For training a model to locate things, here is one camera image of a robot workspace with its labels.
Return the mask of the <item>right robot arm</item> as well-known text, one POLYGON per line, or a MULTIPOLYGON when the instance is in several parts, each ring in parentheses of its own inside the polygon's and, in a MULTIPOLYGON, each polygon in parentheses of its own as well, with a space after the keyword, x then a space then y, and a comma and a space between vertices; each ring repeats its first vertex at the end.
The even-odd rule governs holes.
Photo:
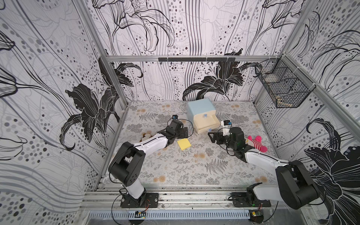
POLYGON ((303 163, 267 155, 268 149, 262 145, 260 136, 245 137, 239 127, 223 127, 209 132, 208 136, 212 143, 220 145, 227 152, 233 152, 237 159, 259 167, 277 179, 276 185, 258 182, 247 187, 245 194, 232 194, 230 199, 234 203, 244 201, 251 207, 269 207, 271 201, 277 201, 297 210, 320 198, 318 185, 303 163))

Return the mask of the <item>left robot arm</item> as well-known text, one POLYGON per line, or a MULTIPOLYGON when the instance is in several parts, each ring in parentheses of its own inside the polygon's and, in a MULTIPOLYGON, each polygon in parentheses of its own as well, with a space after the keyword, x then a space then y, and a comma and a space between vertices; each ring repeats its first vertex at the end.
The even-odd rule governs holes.
POLYGON ((138 200, 145 193, 138 179, 145 158, 184 138, 188 138, 188 128, 180 120, 173 119, 166 128, 145 141, 135 144, 124 142, 111 161, 108 172, 120 181, 132 198, 138 200))

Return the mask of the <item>yellow sticky notes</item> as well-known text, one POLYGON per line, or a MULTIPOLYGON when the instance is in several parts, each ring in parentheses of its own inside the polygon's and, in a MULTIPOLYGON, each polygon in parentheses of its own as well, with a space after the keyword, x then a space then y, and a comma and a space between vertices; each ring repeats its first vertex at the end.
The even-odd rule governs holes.
POLYGON ((180 139, 177 143, 182 151, 191 147, 191 143, 187 138, 180 139))

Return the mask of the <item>pink striped plush toy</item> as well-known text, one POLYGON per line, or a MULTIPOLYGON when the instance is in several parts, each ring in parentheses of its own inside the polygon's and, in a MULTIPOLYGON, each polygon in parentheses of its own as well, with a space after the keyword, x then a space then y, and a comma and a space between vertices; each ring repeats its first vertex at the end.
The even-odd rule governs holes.
POLYGON ((268 148, 266 146, 263 146, 262 144, 262 137, 256 136, 253 138, 252 136, 249 136, 245 139, 246 144, 248 144, 251 147, 254 147, 255 149, 258 149, 260 152, 267 152, 268 148))

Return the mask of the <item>brown white plush dog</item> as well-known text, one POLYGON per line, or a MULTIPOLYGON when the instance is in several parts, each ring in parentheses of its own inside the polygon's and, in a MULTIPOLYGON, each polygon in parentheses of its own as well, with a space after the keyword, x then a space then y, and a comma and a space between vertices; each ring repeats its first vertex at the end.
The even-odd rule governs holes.
POLYGON ((150 139, 151 137, 153 137, 153 135, 151 133, 144 133, 142 135, 142 138, 141 138, 140 142, 144 142, 144 141, 150 139))

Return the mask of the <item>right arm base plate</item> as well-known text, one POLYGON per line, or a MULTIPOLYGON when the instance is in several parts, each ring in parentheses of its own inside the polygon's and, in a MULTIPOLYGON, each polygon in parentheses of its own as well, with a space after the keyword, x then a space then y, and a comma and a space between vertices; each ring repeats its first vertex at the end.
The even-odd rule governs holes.
POLYGON ((252 208, 265 208, 271 207, 272 204, 268 200, 259 200, 253 194, 247 192, 232 192, 228 197, 234 207, 252 207, 252 208))

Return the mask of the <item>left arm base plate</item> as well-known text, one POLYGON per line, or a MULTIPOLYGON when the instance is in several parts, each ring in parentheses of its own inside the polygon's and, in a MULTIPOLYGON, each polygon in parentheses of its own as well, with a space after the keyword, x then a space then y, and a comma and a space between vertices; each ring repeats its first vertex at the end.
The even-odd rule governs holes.
POLYGON ((121 200, 121 208, 157 208, 159 193, 144 192, 138 199, 130 194, 124 194, 121 200))

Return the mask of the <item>black bar on rail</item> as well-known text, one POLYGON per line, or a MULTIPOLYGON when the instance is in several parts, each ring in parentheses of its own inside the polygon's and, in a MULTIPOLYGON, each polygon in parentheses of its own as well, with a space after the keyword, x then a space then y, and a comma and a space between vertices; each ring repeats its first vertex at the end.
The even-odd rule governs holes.
POLYGON ((234 57, 159 57, 159 62, 234 62, 234 57))

